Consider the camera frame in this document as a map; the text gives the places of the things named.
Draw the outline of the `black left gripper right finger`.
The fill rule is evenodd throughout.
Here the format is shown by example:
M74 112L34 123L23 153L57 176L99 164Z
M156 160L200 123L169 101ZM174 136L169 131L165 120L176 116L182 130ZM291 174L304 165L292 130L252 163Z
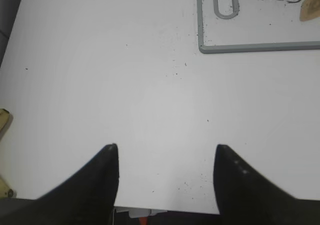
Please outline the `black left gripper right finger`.
M318 225L320 202L298 199L255 170L230 146L215 150L213 188L225 225Z

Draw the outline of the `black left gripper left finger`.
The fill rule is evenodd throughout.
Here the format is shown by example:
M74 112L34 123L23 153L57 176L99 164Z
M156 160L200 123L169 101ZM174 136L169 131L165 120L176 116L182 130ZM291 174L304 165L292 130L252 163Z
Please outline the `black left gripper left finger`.
M35 200L5 198L2 225L111 225L119 187L119 153L104 146L65 182Z

